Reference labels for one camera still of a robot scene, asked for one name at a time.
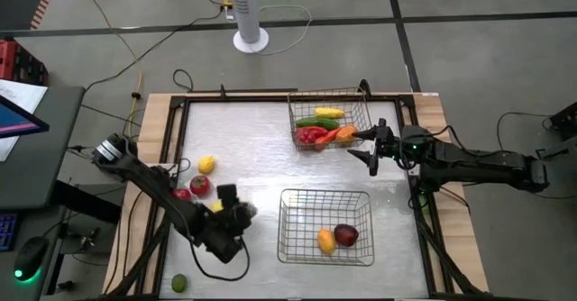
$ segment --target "paper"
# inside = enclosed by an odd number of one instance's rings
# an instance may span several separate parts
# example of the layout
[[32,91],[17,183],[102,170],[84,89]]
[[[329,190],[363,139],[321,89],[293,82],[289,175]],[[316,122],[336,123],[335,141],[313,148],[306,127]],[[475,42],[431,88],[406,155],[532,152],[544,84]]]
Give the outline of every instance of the paper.
[[[26,85],[0,79],[0,95],[33,114],[46,93],[46,87]],[[6,161],[19,137],[0,139],[0,161]]]

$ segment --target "keyboard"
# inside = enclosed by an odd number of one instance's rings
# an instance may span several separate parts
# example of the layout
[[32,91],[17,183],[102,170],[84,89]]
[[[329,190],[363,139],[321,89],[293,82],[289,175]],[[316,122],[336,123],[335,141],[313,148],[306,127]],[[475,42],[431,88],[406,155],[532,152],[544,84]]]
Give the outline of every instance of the keyboard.
[[0,252],[11,251],[16,241],[18,214],[0,211]]

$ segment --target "computer mouse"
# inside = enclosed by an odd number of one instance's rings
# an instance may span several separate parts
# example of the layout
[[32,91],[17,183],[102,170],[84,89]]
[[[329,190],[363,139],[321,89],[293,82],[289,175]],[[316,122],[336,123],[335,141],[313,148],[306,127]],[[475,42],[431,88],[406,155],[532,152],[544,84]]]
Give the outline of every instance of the computer mouse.
[[32,237],[18,251],[14,261],[14,275],[16,279],[24,281],[36,274],[42,264],[44,254],[48,249],[48,239]]

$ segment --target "concrete floor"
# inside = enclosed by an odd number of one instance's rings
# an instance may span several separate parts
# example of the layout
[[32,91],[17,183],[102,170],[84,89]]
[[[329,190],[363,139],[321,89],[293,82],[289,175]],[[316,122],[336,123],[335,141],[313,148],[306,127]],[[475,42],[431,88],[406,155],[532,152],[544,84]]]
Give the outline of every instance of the concrete floor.
[[[114,26],[189,23],[211,15],[206,0],[99,0]],[[575,11],[577,0],[399,0],[405,16]],[[261,5],[305,5],[314,17],[392,16],[389,0],[260,0]],[[303,18],[292,12],[262,19]],[[102,28],[89,0],[51,0],[41,29]],[[577,19],[420,23],[406,25],[420,86],[438,92],[447,122],[469,147],[498,148],[495,125],[507,111],[555,113],[577,97]],[[271,49],[293,42],[302,28],[270,30]],[[356,86],[410,90],[394,25],[317,26],[295,48],[276,56],[245,56],[232,31],[176,34],[143,62],[144,93],[178,92],[175,68],[196,89]],[[125,38],[138,54],[162,33]],[[131,57],[113,35],[17,39],[51,72],[54,86],[87,86],[113,75]],[[322,52],[323,58],[313,58]],[[87,93],[85,104],[127,115],[137,71]],[[511,116],[503,123],[505,149],[533,153],[556,140],[540,119]],[[82,110],[71,143],[94,145],[123,123]],[[575,166],[549,165],[552,196],[574,195]],[[73,183],[110,182],[85,160],[68,156],[60,176]],[[574,300],[577,287],[577,200],[545,200],[497,185],[468,187],[467,198],[490,290],[499,296]],[[78,263],[70,266],[82,267]],[[60,294],[58,300],[67,299]]]

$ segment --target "red tomato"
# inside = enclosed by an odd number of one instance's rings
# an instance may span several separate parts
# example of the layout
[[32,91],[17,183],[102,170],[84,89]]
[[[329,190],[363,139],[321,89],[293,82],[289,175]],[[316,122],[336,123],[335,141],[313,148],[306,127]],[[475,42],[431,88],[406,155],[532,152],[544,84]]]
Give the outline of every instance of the red tomato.
[[190,191],[197,196],[203,196],[210,189],[210,181],[204,175],[194,176],[190,181]]
[[189,201],[192,195],[186,188],[179,188],[172,191],[172,195],[177,199],[181,199],[183,201]]

